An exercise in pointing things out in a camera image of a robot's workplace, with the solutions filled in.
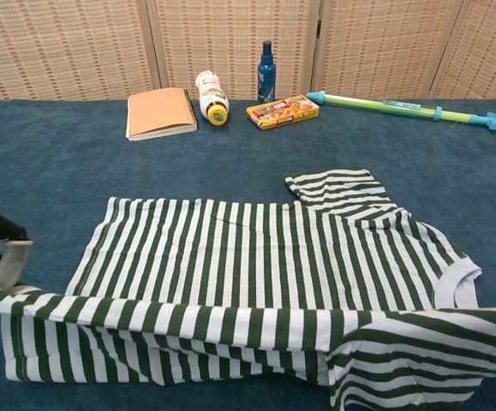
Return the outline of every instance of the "snack box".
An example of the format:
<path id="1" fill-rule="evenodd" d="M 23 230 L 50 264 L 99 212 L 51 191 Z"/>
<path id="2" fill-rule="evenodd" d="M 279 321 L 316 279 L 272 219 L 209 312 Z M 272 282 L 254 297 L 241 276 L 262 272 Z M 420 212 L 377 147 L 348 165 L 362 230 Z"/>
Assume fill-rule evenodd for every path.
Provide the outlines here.
<path id="1" fill-rule="evenodd" d="M 296 96 L 248 107 L 246 115 L 261 130 L 317 117 L 320 107 L 305 96 Z"/>

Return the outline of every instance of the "notebook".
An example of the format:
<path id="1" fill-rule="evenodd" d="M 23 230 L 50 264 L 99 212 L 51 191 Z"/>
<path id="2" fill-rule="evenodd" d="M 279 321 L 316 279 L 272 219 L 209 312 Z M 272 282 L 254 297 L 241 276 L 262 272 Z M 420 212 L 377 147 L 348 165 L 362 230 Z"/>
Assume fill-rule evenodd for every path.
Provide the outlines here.
<path id="1" fill-rule="evenodd" d="M 128 98 L 126 137 L 131 141 L 195 131 L 198 122 L 184 88 L 160 88 Z"/>

